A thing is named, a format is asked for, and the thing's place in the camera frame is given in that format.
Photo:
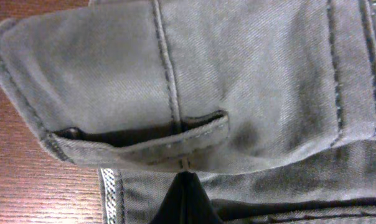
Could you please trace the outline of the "grey shorts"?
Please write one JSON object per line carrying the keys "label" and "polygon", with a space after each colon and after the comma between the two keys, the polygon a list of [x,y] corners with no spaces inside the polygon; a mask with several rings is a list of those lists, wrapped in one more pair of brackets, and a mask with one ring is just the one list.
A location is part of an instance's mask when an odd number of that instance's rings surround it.
{"label": "grey shorts", "polygon": [[104,223],[178,173],[223,223],[376,223],[376,1],[91,1],[0,23],[0,86]]}

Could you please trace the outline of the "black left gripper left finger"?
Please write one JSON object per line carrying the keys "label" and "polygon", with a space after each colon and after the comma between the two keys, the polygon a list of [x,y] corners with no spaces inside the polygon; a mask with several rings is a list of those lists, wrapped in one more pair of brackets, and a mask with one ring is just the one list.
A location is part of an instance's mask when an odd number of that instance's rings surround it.
{"label": "black left gripper left finger", "polygon": [[185,223],[185,173],[178,173],[150,224]]}

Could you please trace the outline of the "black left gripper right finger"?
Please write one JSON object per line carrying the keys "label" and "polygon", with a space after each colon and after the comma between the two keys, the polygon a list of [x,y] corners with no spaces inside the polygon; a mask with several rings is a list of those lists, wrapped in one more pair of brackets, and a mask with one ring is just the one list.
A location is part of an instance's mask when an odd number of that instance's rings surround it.
{"label": "black left gripper right finger", "polygon": [[222,224],[195,173],[184,173],[184,200],[186,224]]}

